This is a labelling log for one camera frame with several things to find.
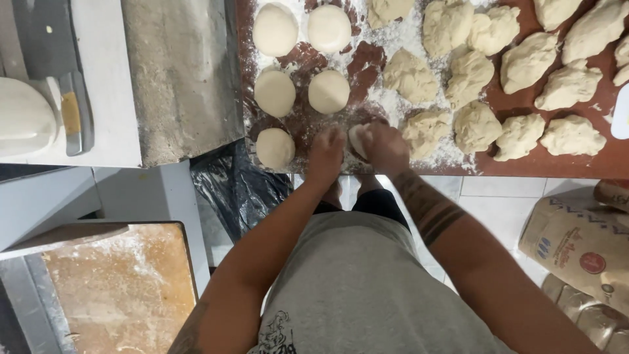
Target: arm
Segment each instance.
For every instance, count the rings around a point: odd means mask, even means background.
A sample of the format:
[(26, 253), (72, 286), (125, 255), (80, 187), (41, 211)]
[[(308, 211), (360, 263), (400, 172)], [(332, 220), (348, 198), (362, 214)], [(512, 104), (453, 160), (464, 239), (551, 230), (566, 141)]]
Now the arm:
[(371, 123), (362, 137), (372, 165), (404, 200), (428, 250), (463, 301), (519, 354), (601, 353), (471, 215), (409, 169), (401, 133)]
[(243, 354), (257, 344), (264, 296), (338, 177), (344, 145), (337, 128), (315, 137), (304, 184), (225, 256), (169, 354)]

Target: bare foot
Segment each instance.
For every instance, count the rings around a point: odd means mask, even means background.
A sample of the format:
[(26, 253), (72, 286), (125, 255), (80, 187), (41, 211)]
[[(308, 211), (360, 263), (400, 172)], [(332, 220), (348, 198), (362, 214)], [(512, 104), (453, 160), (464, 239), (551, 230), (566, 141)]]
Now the bare foot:
[(367, 193), (368, 191), (383, 189), (382, 185), (373, 174), (356, 174), (354, 177), (360, 182), (357, 197), (360, 197), (363, 193)]
[(334, 181), (334, 183), (332, 183), (332, 185), (330, 186), (330, 189), (328, 189), (328, 191), (325, 192), (325, 194), (321, 198), (321, 201), (330, 203), (334, 205), (335, 207), (343, 210), (343, 207), (341, 206), (341, 200), (340, 200), (342, 193), (343, 193), (343, 188), (341, 188), (341, 183), (338, 181), (338, 178), (337, 178), (337, 180)]

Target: reddish-brown work surface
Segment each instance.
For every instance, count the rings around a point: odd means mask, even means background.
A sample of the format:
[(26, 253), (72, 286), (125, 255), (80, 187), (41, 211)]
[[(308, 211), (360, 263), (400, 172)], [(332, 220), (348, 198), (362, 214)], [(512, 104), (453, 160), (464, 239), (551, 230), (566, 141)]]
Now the reddish-brown work surface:
[[(352, 24), (357, 21), (357, 14), (351, 7), (350, 0), (334, 0), (332, 4), (343, 7)], [(575, 15), (560, 26), (555, 32), (560, 33), (560, 41), (563, 41), (568, 29), (581, 16), (589, 11), (596, 0), (585, 0), (579, 6)], [(520, 34), (515, 38), (515, 43), (520, 43), (532, 33), (542, 31), (542, 27), (535, 16), (535, 7), (530, 0), (500, 0), (500, 5), (517, 6), (521, 9), (518, 17), (520, 22)], [(324, 69), (328, 61), (324, 55), (318, 53), (310, 44), (299, 42), (297, 46), (286, 56), (278, 58), (282, 67), (295, 62), (298, 68), (291, 74), (291, 79), (297, 90), (297, 98), (293, 111), (280, 119), (271, 117), (262, 112), (253, 100), (253, 84), (257, 73), (255, 56), (257, 51), (252, 41), (253, 15), (257, 6), (257, 0), (237, 0), (237, 25), (239, 37), (239, 54), (242, 71), (243, 112), (247, 124), (247, 147), (250, 152), (255, 151), (255, 141), (260, 131), (277, 127), (290, 133), (295, 141), (295, 159), (288, 166), (288, 172), (303, 172), (307, 163), (309, 145), (314, 134), (322, 127), (338, 123), (342, 128), (351, 126), (369, 119), (370, 117), (385, 117), (384, 110), (378, 105), (365, 100), (367, 90), (376, 82), (378, 75), (386, 64), (387, 57), (384, 49), (360, 42), (353, 55), (353, 60), (347, 67), (348, 80), (351, 87), (348, 108), (334, 115), (322, 115), (312, 109), (308, 104), (308, 83), (311, 77)], [(310, 12), (317, 7), (316, 0), (306, 0), (305, 12)], [(358, 35), (361, 29), (353, 26), (352, 35)], [(496, 162), (493, 156), (496, 154), (495, 144), (486, 152), (476, 154), (476, 172), (465, 170), (461, 167), (441, 167), (438, 169), (416, 168), (418, 174), (444, 174), (444, 175), (468, 175), (482, 174), (484, 176), (535, 176), (535, 177), (567, 177), (567, 178), (629, 178), (629, 164), (625, 163), (625, 154), (629, 153), (629, 140), (618, 140), (611, 136), (610, 123), (603, 117), (613, 112), (616, 98), (620, 88), (613, 85), (612, 79), (617, 72), (614, 50), (618, 42), (609, 44), (605, 51), (597, 56), (589, 58), (589, 66), (599, 67), (604, 74), (599, 83), (594, 98), (587, 103), (579, 103), (576, 106), (556, 111), (537, 110), (533, 102), (541, 94), (544, 85), (548, 81), (548, 75), (561, 68), (561, 54), (557, 56), (555, 64), (545, 73), (544, 77), (530, 88), (507, 95), (502, 90), (499, 72), (502, 54), (491, 57), (496, 66), (496, 73), (486, 88), (486, 101), (489, 103), (498, 120), (503, 122), (508, 117), (515, 115), (527, 115), (539, 113), (546, 120), (564, 118), (567, 115), (576, 114), (590, 119), (594, 128), (599, 130), (606, 138), (605, 148), (594, 157), (581, 155), (553, 156), (546, 148), (538, 145), (529, 156), (506, 162)], [(366, 165), (350, 165), (344, 173), (370, 173)]]

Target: white container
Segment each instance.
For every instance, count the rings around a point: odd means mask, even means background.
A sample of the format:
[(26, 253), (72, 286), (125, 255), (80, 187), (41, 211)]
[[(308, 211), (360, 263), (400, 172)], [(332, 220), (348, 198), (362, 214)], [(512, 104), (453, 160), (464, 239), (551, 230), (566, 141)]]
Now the white container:
[(46, 99), (29, 84), (0, 77), (0, 157), (28, 157), (55, 141), (57, 122)]

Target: person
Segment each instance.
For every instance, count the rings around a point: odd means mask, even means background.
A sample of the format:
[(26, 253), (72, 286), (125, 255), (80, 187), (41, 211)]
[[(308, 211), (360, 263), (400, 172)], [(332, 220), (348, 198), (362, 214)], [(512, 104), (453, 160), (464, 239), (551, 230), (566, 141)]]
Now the person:
[(333, 127), (314, 138), (305, 182), (217, 267), (170, 354), (600, 353), (483, 225), (409, 168), (400, 131), (374, 122), (359, 138), (460, 296), (422, 268), (375, 179), (340, 210), (345, 134)]

